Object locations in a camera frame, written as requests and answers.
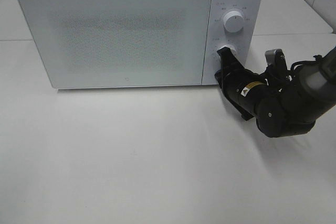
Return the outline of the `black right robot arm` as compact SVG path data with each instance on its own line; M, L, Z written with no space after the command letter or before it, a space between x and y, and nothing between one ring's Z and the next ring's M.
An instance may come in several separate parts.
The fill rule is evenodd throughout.
M290 68L281 49L269 50L261 74L246 69L228 47L217 54L215 79L224 97L244 120L255 118L267 137L306 134L335 106L335 49Z

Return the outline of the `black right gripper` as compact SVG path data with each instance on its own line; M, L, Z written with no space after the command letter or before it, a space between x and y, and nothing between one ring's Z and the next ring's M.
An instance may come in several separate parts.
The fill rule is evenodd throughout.
M252 102L247 102L247 105L239 104L239 96L243 88L249 83L259 81L258 74L244 69L244 66L233 55L228 47L223 47L217 50L220 57L221 70L215 73L215 79L229 103L241 114L245 121L252 119L255 116Z

